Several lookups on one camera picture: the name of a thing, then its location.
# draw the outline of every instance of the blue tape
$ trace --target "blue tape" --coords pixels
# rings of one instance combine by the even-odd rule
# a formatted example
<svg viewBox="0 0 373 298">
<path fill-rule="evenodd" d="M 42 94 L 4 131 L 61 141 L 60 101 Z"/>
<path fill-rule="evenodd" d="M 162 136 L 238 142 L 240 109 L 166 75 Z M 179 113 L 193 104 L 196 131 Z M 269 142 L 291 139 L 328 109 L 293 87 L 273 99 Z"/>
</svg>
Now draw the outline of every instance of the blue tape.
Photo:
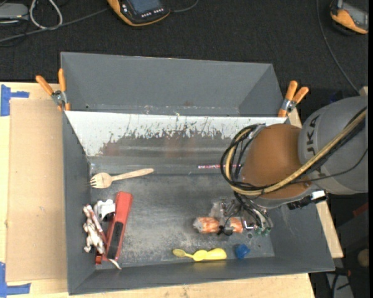
<svg viewBox="0 0 373 298">
<path fill-rule="evenodd" d="M 0 262 L 0 297 L 6 298 L 7 295 L 28 294 L 30 283 L 19 286 L 7 286 L 6 283 L 6 264 Z"/>
<path fill-rule="evenodd" d="M 1 101 L 0 101 L 0 116 L 9 116 L 10 114 L 10 99 L 13 97 L 29 98 L 28 92 L 11 92 L 11 88 L 6 85 L 1 85 Z"/>
</svg>

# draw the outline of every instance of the black carpet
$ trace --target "black carpet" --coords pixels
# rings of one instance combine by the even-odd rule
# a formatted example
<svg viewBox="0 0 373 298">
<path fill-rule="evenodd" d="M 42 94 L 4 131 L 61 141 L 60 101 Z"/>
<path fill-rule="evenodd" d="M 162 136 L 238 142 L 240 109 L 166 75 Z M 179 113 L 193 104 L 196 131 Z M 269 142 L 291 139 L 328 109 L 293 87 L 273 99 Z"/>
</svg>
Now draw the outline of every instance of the black carpet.
<svg viewBox="0 0 373 298">
<path fill-rule="evenodd" d="M 9 0 L 28 6 L 31 1 Z M 43 75 L 57 83 L 62 51 L 271 63 L 283 95 L 292 79 L 309 87 L 298 105 L 302 122 L 335 99 L 356 96 L 369 83 L 369 34 L 351 35 L 332 25 L 332 0 L 198 0 L 185 12 L 139 28 L 125 24 L 106 0 L 54 1 L 64 23 L 104 11 L 43 32 L 30 22 L 0 26 L 0 81 L 34 82 L 36 75 Z M 176 11 L 195 1 L 163 3 Z M 345 1 L 369 12 L 369 0 Z M 57 24 L 57 13 L 47 0 L 40 0 L 34 14 L 45 26 Z M 38 33 L 23 35 L 33 31 Z M 21 37 L 3 40 L 14 34 Z M 357 200 L 348 207 L 343 197 L 335 198 L 331 210 L 336 225 L 344 222 L 340 213 L 351 215 L 367 199 Z"/>
</svg>

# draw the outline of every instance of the gray metal bin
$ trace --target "gray metal bin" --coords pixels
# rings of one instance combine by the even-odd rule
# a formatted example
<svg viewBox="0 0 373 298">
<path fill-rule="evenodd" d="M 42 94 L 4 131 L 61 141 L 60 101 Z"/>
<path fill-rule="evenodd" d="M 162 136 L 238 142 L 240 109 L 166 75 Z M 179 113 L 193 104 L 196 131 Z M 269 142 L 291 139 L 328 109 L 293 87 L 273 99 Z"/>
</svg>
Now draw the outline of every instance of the gray metal bin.
<svg viewBox="0 0 373 298">
<path fill-rule="evenodd" d="M 70 294 L 223 281 L 334 269 L 315 205 L 269 210 L 275 227 L 202 235 L 192 227 L 212 202 L 233 192 L 217 168 L 244 125 L 277 118 L 282 95 L 271 64 L 61 54 L 72 110 L 63 114 L 64 187 Z M 144 177 L 93 189 L 98 172 L 155 168 Z M 133 203 L 119 264 L 85 253 L 82 207 L 130 192 Z M 251 252 L 234 254 L 245 243 Z M 222 247 L 225 261 L 192 263 L 172 255 Z"/>
</svg>

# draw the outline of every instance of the bin floor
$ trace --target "bin floor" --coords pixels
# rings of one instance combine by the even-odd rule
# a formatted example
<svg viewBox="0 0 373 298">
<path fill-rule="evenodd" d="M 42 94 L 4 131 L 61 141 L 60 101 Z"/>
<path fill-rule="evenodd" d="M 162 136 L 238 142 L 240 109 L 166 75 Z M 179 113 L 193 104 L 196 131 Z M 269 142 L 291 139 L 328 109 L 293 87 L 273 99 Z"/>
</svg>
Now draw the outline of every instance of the bin floor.
<svg viewBox="0 0 373 298">
<path fill-rule="evenodd" d="M 91 203 L 114 200 L 119 191 L 134 197 L 118 260 L 122 267 L 191 261 L 174 256 L 174 248 L 194 253 L 221 247 L 228 259 L 236 259 L 235 247 L 246 244 L 251 249 L 246 258 L 274 256 L 270 234 L 264 237 L 250 232 L 230 236 L 200 234 L 193 228 L 194 219 L 208 216 L 213 202 L 221 197 L 233 197 L 221 174 L 150 174 L 117 181 L 107 189 L 91 189 Z M 104 262 L 97 268 L 114 266 Z"/>
</svg>

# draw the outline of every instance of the handheld device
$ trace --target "handheld device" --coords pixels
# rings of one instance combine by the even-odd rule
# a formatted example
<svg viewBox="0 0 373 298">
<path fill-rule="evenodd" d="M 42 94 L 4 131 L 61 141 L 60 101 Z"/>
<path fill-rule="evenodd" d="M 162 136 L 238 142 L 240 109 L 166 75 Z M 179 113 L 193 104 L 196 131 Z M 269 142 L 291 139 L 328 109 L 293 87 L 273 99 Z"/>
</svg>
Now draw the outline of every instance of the handheld device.
<svg viewBox="0 0 373 298">
<path fill-rule="evenodd" d="M 113 11 L 128 25 L 156 23 L 170 14 L 161 0 L 107 0 Z"/>
<path fill-rule="evenodd" d="M 330 16 L 335 24 L 342 25 L 350 32 L 366 34 L 369 32 L 369 14 L 344 0 L 333 0 Z"/>
</svg>

